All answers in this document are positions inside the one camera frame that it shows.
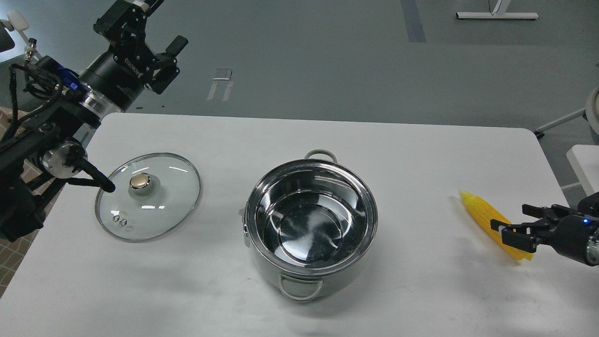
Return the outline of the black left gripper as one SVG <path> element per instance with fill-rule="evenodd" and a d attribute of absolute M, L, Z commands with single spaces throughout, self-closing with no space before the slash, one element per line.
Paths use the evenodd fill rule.
<path fill-rule="evenodd" d="M 189 43 L 186 37 L 176 36 L 158 55 L 145 42 L 147 19 L 162 4 L 162 0 L 116 0 L 93 25 L 110 47 L 79 79 L 122 110 L 133 105 L 145 86 L 161 95 L 180 73 L 177 56 Z"/>

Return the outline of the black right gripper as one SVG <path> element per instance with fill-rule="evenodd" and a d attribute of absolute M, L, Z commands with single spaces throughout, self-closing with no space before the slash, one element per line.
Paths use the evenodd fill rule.
<path fill-rule="evenodd" d="M 586 266 L 598 266 L 598 220 L 563 205 L 523 204 L 522 213 L 535 220 L 520 224 L 490 220 L 490 228 L 500 234 L 501 243 L 528 253 L 535 253 L 538 245 L 545 243 L 561 256 Z M 550 225 L 556 226 L 547 238 Z"/>

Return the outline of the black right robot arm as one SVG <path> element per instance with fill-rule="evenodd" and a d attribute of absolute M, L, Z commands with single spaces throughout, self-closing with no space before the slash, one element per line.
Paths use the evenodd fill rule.
<path fill-rule="evenodd" d="M 499 233 L 501 243 L 528 253 L 535 253 L 540 245 L 548 245 L 561 256 L 587 266 L 598 266 L 597 192 L 580 200 L 576 208 L 523 204 L 522 213 L 535 221 L 507 224 L 490 220 L 490 228 Z"/>

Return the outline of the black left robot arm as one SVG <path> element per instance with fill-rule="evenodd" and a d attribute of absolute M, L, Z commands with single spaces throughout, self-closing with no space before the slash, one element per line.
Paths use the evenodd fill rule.
<path fill-rule="evenodd" d="M 24 31 L 17 11 L 1 21 L 4 34 L 17 31 L 26 42 L 23 64 L 9 66 L 11 115 L 1 139 L 1 238 L 14 242 L 43 228 L 46 207 L 66 185 L 96 186 L 113 192 L 114 183 L 88 161 L 86 147 L 103 118 L 124 112 L 144 89 L 162 94 L 178 76 L 178 54 L 188 39 L 176 36 L 166 51 L 146 43 L 146 23 L 160 0 L 117 0 L 98 18 L 94 32 L 108 41 L 77 74 L 50 56 Z"/>

